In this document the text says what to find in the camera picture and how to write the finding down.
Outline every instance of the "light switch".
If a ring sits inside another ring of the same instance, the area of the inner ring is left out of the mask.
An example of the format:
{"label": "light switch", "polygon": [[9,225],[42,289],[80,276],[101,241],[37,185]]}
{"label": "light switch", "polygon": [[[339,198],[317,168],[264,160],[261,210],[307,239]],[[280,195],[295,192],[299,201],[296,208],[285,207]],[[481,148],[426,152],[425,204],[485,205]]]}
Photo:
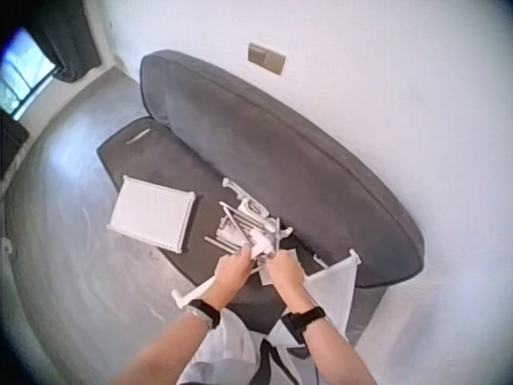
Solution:
{"label": "light switch", "polygon": [[248,47],[248,60],[277,75],[281,75],[285,64],[285,57],[277,52],[268,50],[254,43]]}

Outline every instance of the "dark curtain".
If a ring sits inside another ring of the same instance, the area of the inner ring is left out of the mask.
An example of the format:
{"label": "dark curtain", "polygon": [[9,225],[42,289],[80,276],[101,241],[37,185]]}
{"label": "dark curtain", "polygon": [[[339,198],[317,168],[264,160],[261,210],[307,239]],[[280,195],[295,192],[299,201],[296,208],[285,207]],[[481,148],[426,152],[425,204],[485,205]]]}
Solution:
{"label": "dark curtain", "polygon": [[45,1],[26,29],[57,67],[56,79],[73,83],[102,63],[80,0]]}
{"label": "dark curtain", "polygon": [[2,146],[0,147],[0,156],[2,158],[2,167],[0,172],[3,176],[13,162],[19,149],[29,138],[29,132],[11,116],[2,110],[0,119],[0,132],[2,134]]}

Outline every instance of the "window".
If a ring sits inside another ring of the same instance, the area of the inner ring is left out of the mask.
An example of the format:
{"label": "window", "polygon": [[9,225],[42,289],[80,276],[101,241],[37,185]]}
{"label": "window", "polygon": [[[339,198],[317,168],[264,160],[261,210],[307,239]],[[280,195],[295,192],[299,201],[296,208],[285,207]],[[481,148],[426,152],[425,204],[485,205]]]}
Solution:
{"label": "window", "polygon": [[2,52],[2,108],[15,114],[54,69],[28,32],[20,29]]}

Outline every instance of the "white wall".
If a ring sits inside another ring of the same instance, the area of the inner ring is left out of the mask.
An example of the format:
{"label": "white wall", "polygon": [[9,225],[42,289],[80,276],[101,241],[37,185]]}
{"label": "white wall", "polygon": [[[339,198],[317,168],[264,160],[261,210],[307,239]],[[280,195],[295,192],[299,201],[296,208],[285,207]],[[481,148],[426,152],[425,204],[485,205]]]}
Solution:
{"label": "white wall", "polygon": [[102,65],[91,69],[83,78],[75,83],[64,83],[52,78],[35,95],[19,118],[19,121],[34,138],[41,134],[51,119],[77,96],[81,90],[114,65],[114,59],[103,31],[101,8],[99,7],[98,0],[85,0],[84,6],[96,47],[102,59]]}
{"label": "white wall", "polygon": [[[499,6],[102,3],[130,76],[162,48],[216,64],[326,130],[409,209],[426,239],[425,271],[390,288],[358,345],[379,383],[497,373],[513,347],[513,44]],[[249,42],[287,56],[281,77],[247,62]]]}

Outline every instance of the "hand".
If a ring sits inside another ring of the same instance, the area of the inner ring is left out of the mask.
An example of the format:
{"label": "hand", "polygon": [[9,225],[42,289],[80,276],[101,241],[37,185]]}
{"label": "hand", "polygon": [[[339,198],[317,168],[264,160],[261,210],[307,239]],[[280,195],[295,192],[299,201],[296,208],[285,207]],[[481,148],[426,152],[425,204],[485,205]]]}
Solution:
{"label": "hand", "polygon": [[214,273],[214,282],[201,296],[201,299],[210,306],[221,310],[242,289],[248,280],[253,263],[249,245],[244,245],[239,253],[219,258]]}
{"label": "hand", "polygon": [[279,250],[273,259],[265,263],[267,273],[278,294],[293,313],[304,313],[314,304],[303,287],[305,271],[294,259],[292,252]]}
{"label": "hand", "polygon": [[267,260],[266,268],[278,293],[303,286],[305,282],[305,271],[294,259],[291,251],[278,250],[273,259]]}

